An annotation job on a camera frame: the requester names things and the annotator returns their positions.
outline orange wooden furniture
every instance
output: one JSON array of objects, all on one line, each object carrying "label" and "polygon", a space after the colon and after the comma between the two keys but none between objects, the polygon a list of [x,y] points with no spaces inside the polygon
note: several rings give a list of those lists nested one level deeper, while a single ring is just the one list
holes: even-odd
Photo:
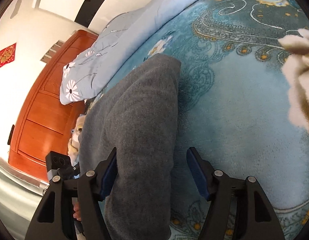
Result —
[{"label": "orange wooden furniture", "polygon": [[37,179],[48,181],[45,157],[50,151],[68,152],[83,101],[62,105],[59,101],[63,67],[91,47],[97,36],[77,31],[50,59],[33,84],[19,113],[10,143],[8,163]]}]

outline teal blanket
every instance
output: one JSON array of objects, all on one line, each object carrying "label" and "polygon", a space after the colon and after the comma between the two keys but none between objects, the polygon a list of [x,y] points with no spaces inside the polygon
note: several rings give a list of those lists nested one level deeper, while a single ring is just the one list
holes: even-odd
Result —
[{"label": "teal blanket", "polygon": [[[187,167],[192,146],[231,177],[255,176],[286,239],[306,223],[309,135],[288,119],[281,67],[289,54],[278,43],[299,28],[309,21],[295,0],[198,0],[140,46],[96,97],[156,53],[181,61],[171,239],[196,239],[209,208]],[[233,208],[225,239],[234,218]]]}]

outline red wall decoration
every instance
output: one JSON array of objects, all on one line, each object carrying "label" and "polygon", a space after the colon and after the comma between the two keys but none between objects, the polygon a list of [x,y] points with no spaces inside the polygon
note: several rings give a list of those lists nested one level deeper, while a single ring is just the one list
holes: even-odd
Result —
[{"label": "red wall decoration", "polygon": [[0,68],[15,60],[16,43],[0,50]]}]

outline gray folded fabric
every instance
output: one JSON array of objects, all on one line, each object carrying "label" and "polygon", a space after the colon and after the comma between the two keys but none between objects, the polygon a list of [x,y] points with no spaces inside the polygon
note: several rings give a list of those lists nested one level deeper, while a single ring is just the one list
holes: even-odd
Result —
[{"label": "gray folded fabric", "polygon": [[123,78],[88,113],[80,169],[95,169],[117,148],[118,176],[105,202],[113,240],[170,237],[170,173],[181,63],[157,54]]}]

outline metal screw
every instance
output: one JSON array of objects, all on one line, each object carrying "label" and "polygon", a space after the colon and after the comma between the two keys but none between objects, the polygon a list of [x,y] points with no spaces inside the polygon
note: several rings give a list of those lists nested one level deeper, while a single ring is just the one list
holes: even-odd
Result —
[{"label": "metal screw", "polygon": [[218,177],[221,177],[223,175],[223,172],[220,171],[220,170],[216,170],[215,175],[218,176]]},{"label": "metal screw", "polygon": [[94,171],[87,171],[86,176],[87,177],[92,177],[94,176],[96,173]]},{"label": "metal screw", "polygon": [[254,182],[256,182],[256,178],[253,177],[253,176],[250,176],[250,177],[248,177],[248,181],[254,183]]},{"label": "metal screw", "polygon": [[53,178],[52,178],[52,181],[54,182],[54,183],[57,183],[57,182],[59,182],[60,181],[60,176],[58,176],[58,175],[56,175],[56,176],[54,176]]}]

